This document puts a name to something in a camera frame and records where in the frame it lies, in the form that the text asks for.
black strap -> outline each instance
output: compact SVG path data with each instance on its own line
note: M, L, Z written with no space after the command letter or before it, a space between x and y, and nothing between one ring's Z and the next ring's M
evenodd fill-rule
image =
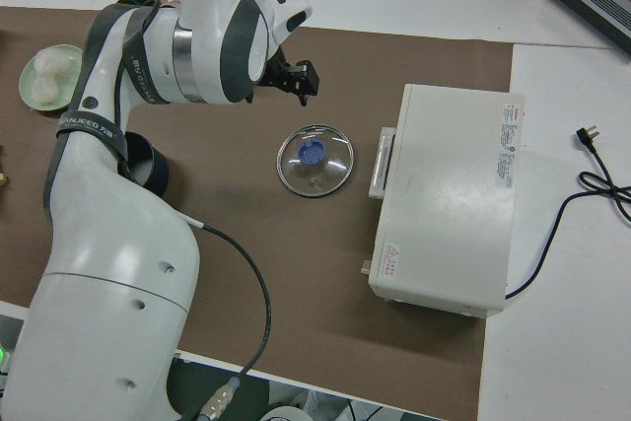
M125 135L115 124L93 112L67 110L59 118L57 136L61 133L86 132L97 137L114 155L127 162Z
M160 97L151 79L144 33L160 10L156 0L153 7L140 7L131 14L125 29L125 41L122 46L122 60L129 74L131 83L145 102L149 104L168 104Z

cable connector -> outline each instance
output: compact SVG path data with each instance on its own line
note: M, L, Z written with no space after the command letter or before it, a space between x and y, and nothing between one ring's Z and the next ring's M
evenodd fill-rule
M581 128L576 131L577 137L585 147L591 152L595 153L594 139L600 135L600 132L596 131L596 126L592 125L590 128Z
M213 393L208 402L201 408L197 421L215 421L224 413L233 400L235 391L240 382L237 377L232 377L228 382Z

black cable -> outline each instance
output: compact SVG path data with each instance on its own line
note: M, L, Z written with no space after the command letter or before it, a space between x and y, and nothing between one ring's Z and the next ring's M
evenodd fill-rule
M370 415L368 418L366 418L364 421L370 421L370 419L371 419L373 416L375 416L377 413L379 413L382 409L384 409L384 407L383 407L383 406L380 406L380 407L379 407L379 408L377 408L375 411L373 411L373 412L371 413L371 415Z
M581 172L579 174L579 183L582 186L592 189L592 190L584 191L584 192L577 192L576 194L572 194L571 196L568 196L563 201L563 203L561 204L561 207L559 208L559 211L557 212L556 219L554 220L554 225L552 226L552 230L550 231L550 235L548 237L548 240L545 243L545 247L543 248L543 252L541 253L541 257L536 267L534 268L534 271L532 272L530 277L526 280L526 282L522 286L520 286L517 290L506 295L507 300L514 298L516 295L518 295L523 290L525 290L528 286L530 286L530 284L534 281L534 279L537 277L537 275L541 271L541 268L543 267L543 262L545 261L545 257L547 256L548 251L550 250L550 246L552 245L552 241L554 240L554 236L556 235L556 231L559 229L559 224L561 223L563 212L565 211L565 208L567 207L567 205L570 202L572 202L574 199L577 199L579 197L585 197L585 196L605 196L609 199L613 199L622 217L624 217L624 219L626 219L627 221L629 221L629 223L631 223L631 215L629 215L629 213L626 211L626 209L624 209L622 205L623 202L627 204L631 204L631 186L618 187L613 183L611 174L609 173L609 170L607 169L606 165L602 161L602 158L596 151L596 147L594 146L594 143L593 143L593 138L597 135L597 132L595 134L590 135L590 133L587 130L581 129L577 131L577 135L579 136L579 139L581 140L581 142L587 147L588 151L592 153L592 155L594 155L594 158L596 159L596 162L600 166L600 169L602 170L602 173L604 174L605 178L591 172Z
M348 403L348 407L351 408L351 416L353 416L353 421L357 421L357 418L355 417L355 410L353 409L353 403L351 403L351 400L346 398L346 402Z
M210 232L211 234L214 234L215 236L223 239L228 244L230 244L231 246L237 249L237 251L242 255L243 258L245 258L245 260L249 264L250 268L254 272L254 275L256 275L256 279L258 280L260 289L263 292L263 299L265 300L265 330L263 332L260 345L258 346L258 350L254 354L254 356L250 359L250 361L242 368L242 370L237 375L237 377L241 380L243 376L247 372L249 372L249 370L254 366L254 364L256 364L260 356L263 354L263 351L265 350L265 346L267 345L267 341L269 340L269 332L272 326L272 304L269 299L269 292L267 291L267 285L265 285L265 280L263 279L263 275L261 274L260 270L256 266L256 263L254 263L254 260L252 259L252 257L249 256L247 251L245 251L245 249L237 241L235 241L232 237L228 236L227 234L224 234L223 232L218 231L217 229L213 229L212 227L206 224L203 225L202 229L206 232Z

blue lid knob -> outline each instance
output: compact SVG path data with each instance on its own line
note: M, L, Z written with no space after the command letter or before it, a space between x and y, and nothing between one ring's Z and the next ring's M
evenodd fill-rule
M317 139L303 143L298 150L298 157L303 165L316 165L324 158L324 144Z

white round object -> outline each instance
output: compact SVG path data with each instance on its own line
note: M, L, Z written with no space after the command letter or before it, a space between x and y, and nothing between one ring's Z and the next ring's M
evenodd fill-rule
M314 418L302 409L292 406L281 406L280 408L272 409L260 421L314 421Z

